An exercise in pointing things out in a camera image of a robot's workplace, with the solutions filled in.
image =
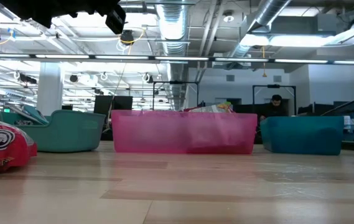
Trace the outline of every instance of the teal plastic bin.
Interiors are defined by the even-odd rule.
[[[342,116],[271,117],[261,122],[265,149],[276,153],[339,155]]]
[[[82,152],[99,146],[105,115],[58,110],[48,119],[49,124],[15,125],[16,113],[0,114],[1,121],[25,131],[36,143],[39,152]]]

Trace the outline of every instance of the person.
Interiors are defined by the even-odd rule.
[[[271,116],[287,116],[287,111],[282,105],[282,97],[280,95],[273,95],[269,104],[259,112],[259,120],[263,121]]]

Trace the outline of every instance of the white column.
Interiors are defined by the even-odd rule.
[[[59,63],[41,62],[37,109],[44,116],[62,108],[64,78]]]

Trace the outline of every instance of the pink plastic bin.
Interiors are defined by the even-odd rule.
[[[116,152],[251,154],[256,114],[112,111]]]

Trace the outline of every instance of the red snack bag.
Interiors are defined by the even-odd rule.
[[[37,155],[36,143],[17,127],[0,122],[0,172],[27,165]]]

